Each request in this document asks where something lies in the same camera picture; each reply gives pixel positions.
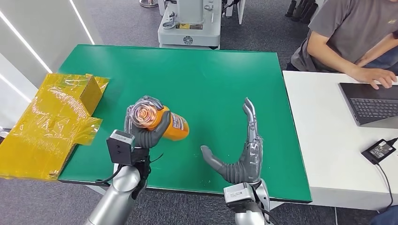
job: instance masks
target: green table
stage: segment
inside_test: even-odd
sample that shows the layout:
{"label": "green table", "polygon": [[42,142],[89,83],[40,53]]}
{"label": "green table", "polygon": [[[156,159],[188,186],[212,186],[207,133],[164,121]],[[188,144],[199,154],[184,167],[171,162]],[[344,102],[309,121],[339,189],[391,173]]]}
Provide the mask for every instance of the green table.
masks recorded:
{"label": "green table", "polygon": [[190,126],[178,142],[151,150],[150,188],[221,194],[229,184],[203,160],[200,146],[236,162],[246,139],[245,97],[264,138],[261,171],[274,200],[308,203],[311,194],[276,53],[78,45],[60,73],[110,78],[93,117],[103,122],[90,146],[78,146],[59,180],[93,184],[113,172],[106,139],[123,130],[126,108],[143,95],[158,98]]}

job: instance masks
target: black cable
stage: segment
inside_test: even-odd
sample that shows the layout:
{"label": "black cable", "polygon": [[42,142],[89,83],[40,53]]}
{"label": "black cable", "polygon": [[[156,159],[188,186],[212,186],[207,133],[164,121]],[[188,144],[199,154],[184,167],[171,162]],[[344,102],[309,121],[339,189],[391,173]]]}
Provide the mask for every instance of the black cable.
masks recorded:
{"label": "black cable", "polygon": [[95,183],[96,184],[106,184],[109,187],[110,184],[108,183],[108,181],[112,180],[113,177],[115,177],[120,172],[120,170],[122,169],[123,166],[124,165],[119,164],[117,167],[117,170],[112,174],[112,176],[106,178],[105,180],[99,180],[99,179],[95,180]]}
{"label": "black cable", "polygon": [[379,168],[382,170],[382,172],[383,172],[383,174],[384,174],[384,176],[386,178],[386,181],[387,181],[388,191],[390,192],[391,203],[384,210],[384,211],[387,211],[392,206],[392,204],[394,203],[394,198],[392,197],[391,186],[390,186],[390,182],[388,181],[387,175],[385,174],[385,172],[384,172],[383,168],[380,166],[380,164],[376,164],[376,165],[379,166]]}
{"label": "black cable", "polygon": [[231,4],[225,6],[225,7],[221,10],[221,12],[224,12],[225,10],[227,10],[227,8],[229,8],[229,7],[233,6],[233,5],[238,4],[239,1],[240,1],[240,0],[234,0]]}
{"label": "black cable", "polygon": [[154,161],[149,161],[149,163],[155,162],[156,160],[160,159],[163,155],[164,155],[164,153],[162,153],[162,154],[161,154],[159,157],[157,157]]}
{"label": "black cable", "polygon": [[269,215],[269,217],[271,217],[271,219],[273,219],[273,220],[275,221],[275,224],[279,225],[279,222],[271,215],[270,212],[268,212],[267,210],[265,210],[265,209],[263,209],[263,208],[260,208],[260,210],[261,210],[263,213]]}
{"label": "black cable", "polygon": [[395,142],[397,142],[397,140],[398,140],[398,137],[387,141],[387,144],[392,147],[395,144]]}

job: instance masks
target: bottle label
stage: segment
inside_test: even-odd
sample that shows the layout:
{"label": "bottle label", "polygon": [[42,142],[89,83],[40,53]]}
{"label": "bottle label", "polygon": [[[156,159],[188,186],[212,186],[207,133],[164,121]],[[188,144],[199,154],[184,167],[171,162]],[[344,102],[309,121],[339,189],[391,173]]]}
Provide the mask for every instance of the bottle label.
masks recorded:
{"label": "bottle label", "polygon": [[181,116],[171,113],[171,117],[173,118],[173,127],[177,129],[184,130],[184,121]]}

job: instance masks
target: floor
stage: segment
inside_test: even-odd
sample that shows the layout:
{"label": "floor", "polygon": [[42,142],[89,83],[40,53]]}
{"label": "floor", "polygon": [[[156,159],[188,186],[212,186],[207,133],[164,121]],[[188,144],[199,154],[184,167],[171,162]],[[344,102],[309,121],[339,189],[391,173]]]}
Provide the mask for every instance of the floor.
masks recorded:
{"label": "floor", "polygon": [[[86,0],[107,45],[158,46],[158,8],[138,0]],[[281,67],[306,37],[305,24],[284,17],[289,0],[248,0],[244,22],[236,12],[223,20],[221,48],[277,52]],[[0,225],[82,224],[101,195],[81,186],[0,179]],[[272,210],[280,225],[368,225],[375,211],[283,204]],[[222,197],[145,191],[128,225],[232,225],[234,214]]]}

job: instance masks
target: bottle cap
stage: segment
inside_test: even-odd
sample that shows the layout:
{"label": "bottle cap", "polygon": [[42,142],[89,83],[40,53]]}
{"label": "bottle cap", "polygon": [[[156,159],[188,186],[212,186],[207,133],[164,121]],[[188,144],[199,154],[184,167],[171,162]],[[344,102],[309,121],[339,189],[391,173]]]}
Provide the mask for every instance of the bottle cap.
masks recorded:
{"label": "bottle cap", "polygon": [[132,122],[139,128],[151,126],[156,120],[157,114],[156,106],[147,100],[137,102],[130,111]]}

